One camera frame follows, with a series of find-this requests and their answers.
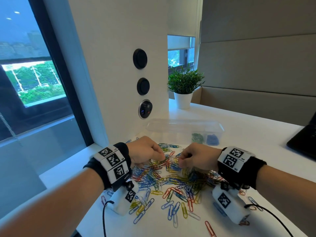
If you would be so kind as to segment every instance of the wristband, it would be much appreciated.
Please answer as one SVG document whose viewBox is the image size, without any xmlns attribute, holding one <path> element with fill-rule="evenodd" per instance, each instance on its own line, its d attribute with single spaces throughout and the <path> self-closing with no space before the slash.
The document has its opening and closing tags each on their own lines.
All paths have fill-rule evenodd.
<svg viewBox="0 0 316 237">
<path fill-rule="evenodd" d="M 94 154 L 84 166 L 94 169 L 100 175 L 104 189 L 112 187 L 116 191 L 132 175 L 131 158 L 125 143 L 109 145 Z"/>
<path fill-rule="evenodd" d="M 231 146 L 224 148 L 218 158 L 218 173 L 237 189 L 245 185 L 256 189 L 258 171 L 266 164 L 253 153 Z"/>
</svg>

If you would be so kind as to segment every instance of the black cable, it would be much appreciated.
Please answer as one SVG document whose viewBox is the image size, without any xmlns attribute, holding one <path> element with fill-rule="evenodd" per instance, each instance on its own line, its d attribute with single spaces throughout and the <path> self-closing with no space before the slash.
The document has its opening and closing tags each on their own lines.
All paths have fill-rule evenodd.
<svg viewBox="0 0 316 237">
<path fill-rule="evenodd" d="M 104 233 L 104 237 L 106 237 L 106 233 L 105 233 L 105 222 L 104 222 L 104 211 L 105 211 L 105 207 L 107 206 L 108 203 L 114 204 L 114 202 L 112 200 L 109 200 L 107 202 L 105 202 L 104 206 L 103 206 L 103 212 L 102 212 L 102 221 L 103 221 L 103 233 Z"/>
<path fill-rule="evenodd" d="M 281 221 L 278 217 L 275 216 L 274 213 L 272 213 L 271 211 L 267 210 L 265 207 L 262 207 L 262 206 L 260 206 L 260 205 L 258 205 L 258 204 L 246 204 L 244 207 L 245 207 L 245 208 L 248 208 L 248 207 L 250 207 L 250 206 L 255 206 L 255 207 L 263 208 L 265 211 L 267 211 L 268 213 L 270 213 L 271 215 L 273 215 L 273 217 L 274 217 L 275 219 L 277 219 L 277 220 L 282 224 L 282 226 L 286 229 L 286 231 L 289 233 L 289 235 L 290 235 L 291 237 L 293 237 L 293 235 L 292 235 L 291 232 L 288 230 L 288 228 L 282 223 L 282 221 Z"/>
</svg>

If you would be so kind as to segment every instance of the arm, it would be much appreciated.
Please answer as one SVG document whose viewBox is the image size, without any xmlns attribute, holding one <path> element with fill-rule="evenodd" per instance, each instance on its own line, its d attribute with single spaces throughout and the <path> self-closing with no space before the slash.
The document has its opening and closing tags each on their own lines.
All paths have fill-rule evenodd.
<svg viewBox="0 0 316 237">
<path fill-rule="evenodd" d="M 132 166 L 164 160 L 160 147 L 144 136 L 127 144 Z M 0 220 L 0 236 L 69 237 L 104 190 L 100 176 L 84 168 L 60 186 L 43 191 Z"/>
<path fill-rule="evenodd" d="M 192 143 L 179 157 L 179 167 L 218 171 L 222 150 Z M 264 165 L 257 174 L 256 189 L 306 235 L 315 236 L 316 183 Z"/>
</svg>

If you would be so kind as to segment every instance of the person's left hand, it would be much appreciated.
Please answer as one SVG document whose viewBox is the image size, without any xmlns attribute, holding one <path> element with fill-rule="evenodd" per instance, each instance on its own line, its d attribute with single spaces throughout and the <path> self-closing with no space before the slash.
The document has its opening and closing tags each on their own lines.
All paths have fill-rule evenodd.
<svg viewBox="0 0 316 237">
<path fill-rule="evenodd" d="M 133 168 L 134 164 L 142 168 L 144 167 L 144 164 L 148 164 L 150 159 L 157 161 L 163 161 L 165 159 L 165 155 L 161 148 L 148 136 L 143 136 L 126 145 L 132 161 L 131 168 Z"/>
</svg>

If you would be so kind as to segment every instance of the white device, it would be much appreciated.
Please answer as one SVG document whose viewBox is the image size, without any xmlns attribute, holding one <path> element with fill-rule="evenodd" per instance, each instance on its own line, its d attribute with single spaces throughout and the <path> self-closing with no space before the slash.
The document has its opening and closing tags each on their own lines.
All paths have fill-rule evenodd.
<svg viewBox="0 0 316 237">
<path fill-rule="evenodd" d="M 239 224 L 247 219 L 250 210 L 244 208 L 246 203 L 238 196 L 239 190 L 228 183 L 226 186 L 228 190 L 223 189 L 220 184 L 217 185 L 212 191 L 213 197 L 231 221 Z"/>
<path fill-rule="evenodd" d="M 117 191 L 115 191 L 110 200 L 114 204 L 108 203 L 108 207 L 119 215 L 126 215 L 128 212 L 133 199 L 139 191 L 138 184 L 134 180 L 128 179 L 127 182 L 132 181 L 134 187 L 128 190 L 127 187 L 121 186 Z"/>
</svg>

